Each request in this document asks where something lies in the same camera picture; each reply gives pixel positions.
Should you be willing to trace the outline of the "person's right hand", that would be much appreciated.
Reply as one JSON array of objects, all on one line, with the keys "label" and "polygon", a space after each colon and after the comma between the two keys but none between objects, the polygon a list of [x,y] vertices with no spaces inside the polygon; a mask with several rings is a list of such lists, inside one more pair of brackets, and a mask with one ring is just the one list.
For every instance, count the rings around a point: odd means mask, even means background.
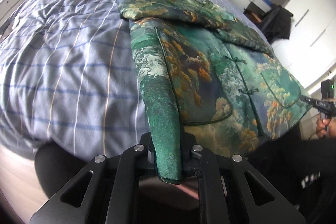
[{"label": "person's right hand", "polygon": [[335,138],[336,137],[335,118],[322,119],[320,116],[318,116],[316,134],[319,138],[326,138],[327,136],[330,138]]}]

